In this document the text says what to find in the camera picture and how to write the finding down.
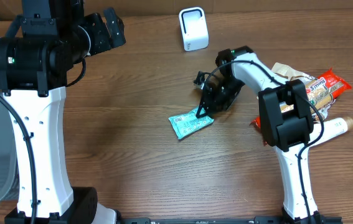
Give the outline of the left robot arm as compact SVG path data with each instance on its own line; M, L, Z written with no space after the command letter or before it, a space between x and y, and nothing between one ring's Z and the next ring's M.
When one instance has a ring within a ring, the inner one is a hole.
M124 28L113 8L85 15L82 1L33 0L0 38L0 101L12 119L20 187L6 223L120 222L95 188L70 184L63 118L68 71L124 45Z

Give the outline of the brown cardboard backdrop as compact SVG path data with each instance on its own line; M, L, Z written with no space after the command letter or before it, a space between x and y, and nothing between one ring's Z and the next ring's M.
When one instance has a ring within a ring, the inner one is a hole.
M188 7L205 13L353 9L353 0L84 0L85 14L113 7L120 16L178 14Z

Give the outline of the brown white snack bag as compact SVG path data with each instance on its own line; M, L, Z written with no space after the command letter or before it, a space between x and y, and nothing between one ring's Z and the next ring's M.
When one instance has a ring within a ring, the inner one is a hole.
M276 62L271 69L277 75L287 78L288 81L300 80L305 84L308 100L320 112L323 119L327 117L327 109L332 101L325 78L314 78L311 75L297 71L282 63Z

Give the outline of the red San Remo spaghetti pack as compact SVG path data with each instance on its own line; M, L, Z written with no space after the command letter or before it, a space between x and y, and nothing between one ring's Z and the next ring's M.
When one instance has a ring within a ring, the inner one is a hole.
M326 79L326 86L329 88L329 92L332 97L332 101L330 102L328 109L335 102L336 98L338 98L346 90L350 90L352 88L343 78L337 76L331 68L328 71L324 72L322 75L318 76L317 78Z

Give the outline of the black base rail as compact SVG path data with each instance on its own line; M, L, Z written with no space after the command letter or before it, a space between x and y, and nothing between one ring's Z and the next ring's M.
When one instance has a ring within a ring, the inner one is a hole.
M150 218L122 218L116 223L122 224L281 224L281 223L294 223L288 222L283 217L278 216L257 216L255 218L238 219L238 218L226 218L226 219L157 219L152 220ZM309 223L308 219L300 220L295 223ZM340 224L343 223L341 217L325 217L323 215L317 215L311 218L311 223L320 224Z

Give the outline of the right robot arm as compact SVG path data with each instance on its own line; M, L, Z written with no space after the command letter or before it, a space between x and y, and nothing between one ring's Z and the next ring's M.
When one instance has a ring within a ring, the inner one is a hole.
M243 86L258 97L261 133L275 150L283 181L284 223L322 223L313 200L308 149L319 142L313 137L317 112L300 80L289 81L273 73L256 53L243 46L218 53L212 72L199 72L194 83L202 89L197 117L229 109Z

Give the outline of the white Pantene tube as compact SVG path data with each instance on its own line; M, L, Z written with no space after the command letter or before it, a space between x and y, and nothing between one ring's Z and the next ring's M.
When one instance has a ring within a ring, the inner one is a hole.
M353 119L350 117L334 118L324 122L324 132L321 138L316 141L312 146L322 144L330 139L338 137L353 129ZM321 133L321 124L315 123L313 132L309 135L310 142L314 142Z

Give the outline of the teal wipes packet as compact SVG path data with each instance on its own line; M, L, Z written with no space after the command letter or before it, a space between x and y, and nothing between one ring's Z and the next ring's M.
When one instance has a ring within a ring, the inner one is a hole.
M178 140L182 140L188 135L214 122L214 119L207 115L197 118L196 114L198 109L199 107L196 107L188 113L169 117L169 121Z

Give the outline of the white barcode scanner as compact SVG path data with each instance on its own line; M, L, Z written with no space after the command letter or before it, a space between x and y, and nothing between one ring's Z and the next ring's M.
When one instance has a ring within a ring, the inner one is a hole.
M186 52L200 50L209 45L209 32L204 10L190 7L180 11L179 23Z

